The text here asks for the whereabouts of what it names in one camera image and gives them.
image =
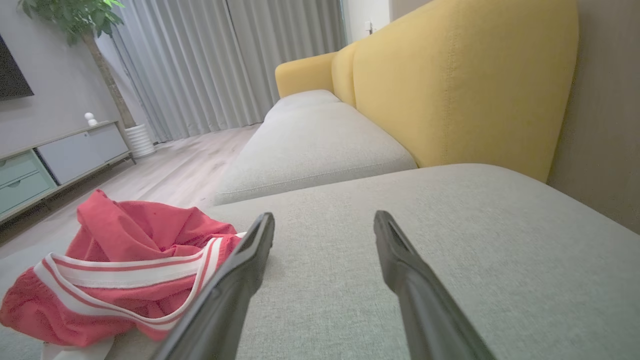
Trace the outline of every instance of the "green leaves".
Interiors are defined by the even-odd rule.
[[[124,5],[123,5],[123,4],[120,4],[120,3],[119,3],[118,1],[116,1],[116,0],[103,0],[103,1],[104,1],[106,4],[108,4],[110,7],[113,7],[113,5],[117,5],[117,6],[121,7],[121,8],[123,8],[123,7],[124,7]]]
[[[18,6],[28,16],[34,15],[55,23],[74,45],[87,31],[113,34],[113,27],[122,19],[113,13],[113,7],[124,5],[117,0],[19,0]]]
[[[27,14],[28,17],[31,17],[33,19],[33,17],[31,16],[31,7],[25,0],[22,1],[22,11]]]
[[[100,10],[95,10],[91,15],[93,23],[95,24],[96,29],[99,29],[104,25],[104,19],[106,17],[106,13]]]

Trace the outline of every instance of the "wooden floor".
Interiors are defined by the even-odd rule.
[[[0,227],[0,261],[22,249],[55,241],[64,252],[79,229],[76,208],[95,189],[110,199],[162,202],[181,208],[212,197],[224,171],[259,125],[159,144],[157,152],[107,169]]]

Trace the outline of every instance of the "tree trunk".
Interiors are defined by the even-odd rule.
[[[93,37],[92,32],[87,32],[82,35],[82,40],[89,47],[89,52],[93,56],[93,60],[96,65],[98,65],[98,69],[100,69],[100,73],[102,74],[102,78],[104,79],[105,84],[109,88],[109,93],[111,93],[111,97],[113,101],[116,103],[118,107],[118,111],[120,112],[120,117],[122,117],[122,122],[124,123],[124,127],[129,129],[130,127],[136,126],[136,122],[133,120],[133,116],[131,116],[131,112],[129,111],[129,107],[127,103],[122,98],[122,94],[120,93],[120,89],[118,89],[118,85],[116,84],[113,76],[111,75],[111,71],[109,70],[109,64],[104,59],[104,56],[100,52],[98,45],[95,43],[95,38]]]

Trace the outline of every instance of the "red cloth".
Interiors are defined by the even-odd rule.
[[[57,345],[87,346],[137,327],[163,339],[240,242],[196,208],[115,202],[78,207],[66,256],[49,254],[8,290],[0,323]]]

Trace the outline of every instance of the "cabinet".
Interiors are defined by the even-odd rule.
[[[115,124],[90,129],[38,147],[38,153],[60,185],[128,151]]]
[[[129,156],[114,122],[7,154],[0,158],[0,224],[75,181]]]
[[[55,187],[33,150],[0,160],[0,217]]]

